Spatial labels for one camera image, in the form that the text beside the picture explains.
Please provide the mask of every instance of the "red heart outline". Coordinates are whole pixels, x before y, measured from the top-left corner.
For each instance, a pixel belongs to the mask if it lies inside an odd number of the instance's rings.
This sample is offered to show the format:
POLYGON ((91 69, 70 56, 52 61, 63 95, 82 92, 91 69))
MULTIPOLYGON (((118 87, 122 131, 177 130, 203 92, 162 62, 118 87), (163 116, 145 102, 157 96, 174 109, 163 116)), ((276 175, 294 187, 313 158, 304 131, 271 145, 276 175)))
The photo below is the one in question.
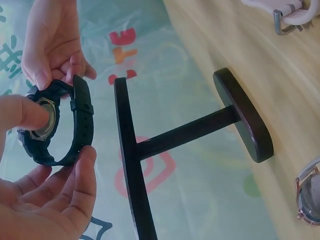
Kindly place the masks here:
MULTIPOLYGON (((143 136, 137 136, 136 140, 137 142, 142 142, 145 140, 148 140, 148 137, 143 136)), ((170 156, 170 154, 166 151, 159 154, 159 157, 163 160, 165 167, 162 172, 160 172, 155 178, 150 180, 146 185, 146 192, 149 194, 152 191, 154 191, 160 184, 162 184, 170 175, 175 171, 176 169, 176 162, 174 159, 170 156)), ((119 159, 122 160, 121 157, 121 150, 119 150, 119 159)), ((154 170, 154 159, 152 157, 149 157, 146 161, 146 168, 143 171, 143 176, 147 178, 152 171, 154 170)), ((114 186, 116 190, 119 192, 119 194, 125 198, 128 198, 127 188, 125 185, 125 173, 124 168, 122 167, 119 169, 114 177, 114 186)))

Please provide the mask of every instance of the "black watch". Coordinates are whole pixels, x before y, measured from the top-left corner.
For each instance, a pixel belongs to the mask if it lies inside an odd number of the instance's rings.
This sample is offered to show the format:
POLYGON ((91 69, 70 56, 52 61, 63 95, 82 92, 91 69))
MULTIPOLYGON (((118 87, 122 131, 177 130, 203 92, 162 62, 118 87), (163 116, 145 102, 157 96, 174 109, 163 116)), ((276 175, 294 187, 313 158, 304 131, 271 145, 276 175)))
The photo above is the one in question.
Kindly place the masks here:
POLYGON ((33 86, 26 96, 41 105, 49 112, 49 121, 43 128, 35 131, 18 129, 18 140, 33 160, 45 166, 72 166, 77 161, 83 146, 91 145, 94 136, 94 109, 91 105, 90 91, 87 82, 74 75, 73 86, 53 80, 45 90, 33 86), (70 95, 73 112, 73 141, 69 152, 60 161, 55 161, 48 152, 51 138, 55 135, 60 118, 59 105, 61 97, 70 95))

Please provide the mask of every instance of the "red printed letter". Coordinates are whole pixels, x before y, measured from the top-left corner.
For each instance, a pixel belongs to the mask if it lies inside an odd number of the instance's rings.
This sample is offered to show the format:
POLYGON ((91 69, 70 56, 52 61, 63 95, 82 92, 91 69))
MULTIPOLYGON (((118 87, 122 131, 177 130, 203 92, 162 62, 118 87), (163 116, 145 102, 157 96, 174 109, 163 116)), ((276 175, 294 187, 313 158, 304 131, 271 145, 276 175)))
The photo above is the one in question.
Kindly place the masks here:
POLYGON ((121 31, 120 36, 114 31, 109 34, 109 37, 114 45, 130 45, 136 40, 136 31, 134 28, 129 28, 125 31, 121 31))
MULTIPOLYGON (((137 73, 136 73, 135 70, 130 69, 130 70, 127 70, 127 71, 126 71, 126 79, 132 79, 132 78, 134 78, 134 77, 136 77, 136 76, 137 76, 137 73)), ((115 75, 115 74, 110 75, 110 76, 108 77, 108 82, 109 82, 109 84, 110 84, 110 85, 115 84, 115 80, 116 80, 117 78, 118 78, 118 76, 115 75)))

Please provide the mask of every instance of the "rose gold watch case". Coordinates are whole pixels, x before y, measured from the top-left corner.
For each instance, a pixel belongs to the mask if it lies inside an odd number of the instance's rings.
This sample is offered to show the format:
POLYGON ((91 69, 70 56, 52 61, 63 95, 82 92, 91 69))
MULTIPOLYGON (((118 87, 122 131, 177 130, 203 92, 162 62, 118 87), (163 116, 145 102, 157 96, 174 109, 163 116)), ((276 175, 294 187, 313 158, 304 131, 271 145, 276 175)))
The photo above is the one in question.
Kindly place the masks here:
POLYGON ((295 184, 296 184, 296 205, 298 208, 298 215, 297 218, 299 220, 304 220, 306 221, 308 224, 313 225, 313 226, 320 226, 320 219, 319 222, 311 220, 308 216, 306 216, 306 214, 303 212, 302 210, 302 206, 299 203, 299 196, 302 190, 302 187, 304 186, 304 182, 307 180, 307 178, 310 178, 312 175, 316 175, 319 174, 319 170, 317 167, 314 167, 313 172, 311 174, 309 174, 307 177, 304 178, 304 180, 301 182, 300 184, 300 179, 298 177, 295 178, 295 184))

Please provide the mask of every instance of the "black rubber watch strap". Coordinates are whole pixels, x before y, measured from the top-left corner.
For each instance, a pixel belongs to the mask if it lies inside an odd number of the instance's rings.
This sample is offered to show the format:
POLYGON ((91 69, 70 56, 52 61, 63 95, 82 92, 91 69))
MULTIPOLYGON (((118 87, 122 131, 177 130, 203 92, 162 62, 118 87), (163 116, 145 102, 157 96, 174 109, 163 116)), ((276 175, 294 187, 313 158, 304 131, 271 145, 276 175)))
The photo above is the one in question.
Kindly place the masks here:
POLYGON ((84 79, 75 75, 73 77, 73 86, 60 80, 53 80, 50 86, 39 92, 38 89, 31 89, 29 96, 33 101, 40 97, 47 98, 56 103, 56 125, 52 134, 46 141, 32 139, 29 132, 25 132, 22 141, 28 155, 33 160, 46 166, 71 166, 77 161, 78 154, 83 146, 91 145, 94 134, 93 106, 91 104, 90 90, 84 79), (48 146, 51 138, 56 132, 60 118, 60 98, 66 94, 70 95, 70 107, 73 112, 74 130, 73 141, 68 153, 60 161, 55 161, 54 157, 48 152, 48 146))
POLYGON ((91 104, 90 91, 81 77, 73 77, 73 92, 70 93, 70 107, 73 112, 74 134, 69 152, 56 165, 73 165, 83 146, 91 145, 94 135, 94 109, 91 104))

